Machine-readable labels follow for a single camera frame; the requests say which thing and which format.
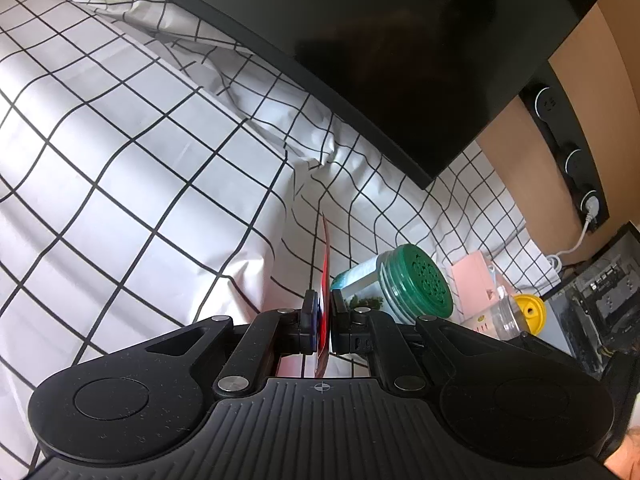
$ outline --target yellow cap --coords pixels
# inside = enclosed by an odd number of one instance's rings
[[[542,332],[546,322],[545,302],[533,294],[518,294],[513,297],[524,314],[524,318],[529,325],[529,331],[533,335]]]

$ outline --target jar with green lid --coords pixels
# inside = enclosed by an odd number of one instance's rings
[[[419,247],[401,245],[335,277],[348,308],[368,306],[391,314],[396,322],[415,324],[424,314],[449,317],[453,299],[433,260]]]

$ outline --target ribbed black surface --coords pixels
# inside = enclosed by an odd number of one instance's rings
[[[453,440],[421,400],[393,397],[373,379],[322,382],[327,391],[318,380],[274,378],[254,396],[222,400],[192,439],[146,463],[91,468],[54,458],[30,478],[615,479],[592,459],[555,468],[493,462]]]

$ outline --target transparent container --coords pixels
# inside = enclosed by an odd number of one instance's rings
[[[415,324],[424,314],[449,317],[453,300],[436,264],[419,247],[401,245],[335,277],[348,308],[368,306],[391,314],[396,322]]]
[[[461,325],[500,341],[508,341],[521,332],[529,332],[527,320],[511,296],[505,296],[489,308],[463,321]]]

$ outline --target red packet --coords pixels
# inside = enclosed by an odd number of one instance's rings
[[[324,377],[327,363],[329,362],[329,322],[330,322],[330,274],[329,274],[329,229],[326,218],[322,215],[322,228],[324,229],[324,263],[322,264],[322,281],[320,284],[320,330],[318,337],[318,361],[316,362],[316,379]]]

